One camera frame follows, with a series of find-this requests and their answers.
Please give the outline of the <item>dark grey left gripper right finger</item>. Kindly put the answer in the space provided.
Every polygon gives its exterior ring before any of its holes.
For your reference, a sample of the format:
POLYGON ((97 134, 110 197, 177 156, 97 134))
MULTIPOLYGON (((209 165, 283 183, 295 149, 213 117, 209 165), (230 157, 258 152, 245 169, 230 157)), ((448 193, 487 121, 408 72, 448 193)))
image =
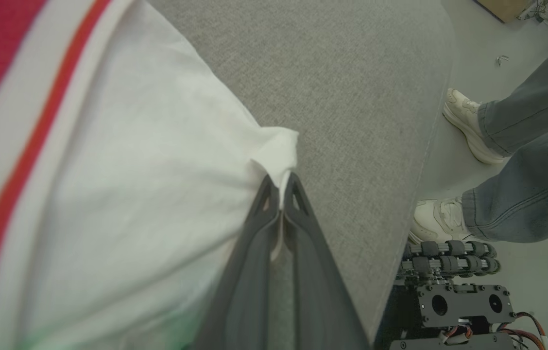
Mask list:
POLYGON ((296 173, 283 195, 283 228, 293 262, 297 350, 367 350, 369 340, 296 173))

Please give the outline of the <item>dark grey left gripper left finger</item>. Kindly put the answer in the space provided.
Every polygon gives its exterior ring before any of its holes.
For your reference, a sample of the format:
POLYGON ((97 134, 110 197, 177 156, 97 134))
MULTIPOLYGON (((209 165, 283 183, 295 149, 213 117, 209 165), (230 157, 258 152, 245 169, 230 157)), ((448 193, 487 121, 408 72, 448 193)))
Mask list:
POLYGON ((264 177, 199 331, 194 350, 265 350, 269 271, 278 242, 280 193, 264 177))

